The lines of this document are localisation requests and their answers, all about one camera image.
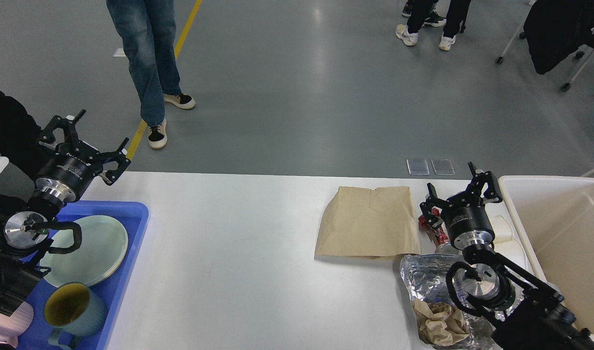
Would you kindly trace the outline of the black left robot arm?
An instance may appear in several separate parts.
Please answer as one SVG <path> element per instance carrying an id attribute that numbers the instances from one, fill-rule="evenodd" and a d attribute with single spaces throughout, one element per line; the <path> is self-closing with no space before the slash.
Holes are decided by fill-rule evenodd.
<path id="1" fill-rule="evenodd" d="M 61 210 L 78 202 L 95 178 L 111 186 L 130 165 L 128 138 L 114 151 L 101 152 L 78 137 L 76 124 L 85 112 L 52 117 L 35 140 L 49 159 L 33 177 L 33 194 L 19 209 L 0 204 L 0 313 L 5 316 L 50 273 L 39 265 L 46 253 L 68 254 L 81 247 L 81 227 L 59 221 Z"/>

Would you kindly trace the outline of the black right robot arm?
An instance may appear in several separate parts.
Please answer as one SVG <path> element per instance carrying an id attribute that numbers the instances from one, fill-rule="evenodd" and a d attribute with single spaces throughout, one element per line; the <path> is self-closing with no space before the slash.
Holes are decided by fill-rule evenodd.
<path id="1" fill-rule="evenodd" d="M 462 260 L 451 265 L 446 286 L 462 312 L 483 317 L 491 338 L 504 350 L 594 350 L 587 328 L 574 327 L 575 315 L 564 296 L 508 257 L 495 251 L 495 231 L 486 204 L 502 201 L 493 174 L 468 164 L 471 181 L 461 192 L 441 199 L 435 186 L 419 205 L 433 230 L 445 226 Z"/>

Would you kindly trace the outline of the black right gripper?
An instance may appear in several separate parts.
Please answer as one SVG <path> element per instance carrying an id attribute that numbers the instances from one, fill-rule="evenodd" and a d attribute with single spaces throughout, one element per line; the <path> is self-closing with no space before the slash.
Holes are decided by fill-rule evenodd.
<path id="1" fill-rule="evenodd" d="M 485 205 L 503 201 L 497 179 L 491 171 L 478 169 L 473 162 L 468 162 L 472 179 L 466 192 L 457 193 L 446 201 L 437 196 L 435 186 L 428 182 L 428 195 L 419 205 L 423 218 L 434 230 L 444 223 L 450 242 L 457 250 L 464 250 L 471 245 L 490 246 L 495 239 L 492 224 L 486 213 Z M 433 208 L 441 209 L 442 218 L 433 213 Z"/>

